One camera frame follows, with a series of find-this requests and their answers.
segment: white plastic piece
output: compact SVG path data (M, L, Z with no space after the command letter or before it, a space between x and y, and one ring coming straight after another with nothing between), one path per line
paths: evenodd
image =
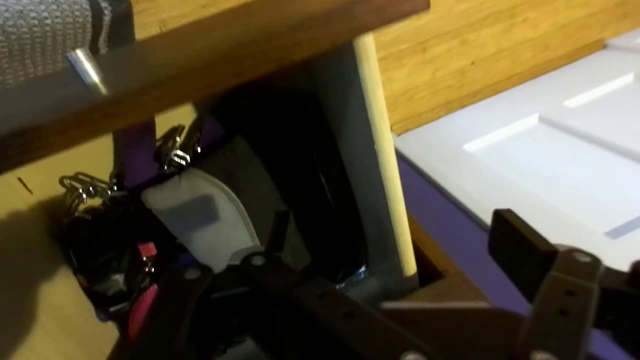
M607 47L640 53L640 28L607 41Z
M224 270L237 250L259 246L240 200L222 182L190 168L146 189L142 201L201 263Z
M486 224L511 208L614 268L640 259L640 54L608 49L396 138Z

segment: red tag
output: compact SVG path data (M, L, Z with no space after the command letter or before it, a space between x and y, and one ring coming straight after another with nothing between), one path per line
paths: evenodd
M138 250L140 251L140 255L145 258L149 256L155 256L157 254L156 246L152 242L139 243Z

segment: gray fabric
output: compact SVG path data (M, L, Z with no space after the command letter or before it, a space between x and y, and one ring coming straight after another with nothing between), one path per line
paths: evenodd
M0 0L0 89L62 69L71 50L133 40L128 0Z

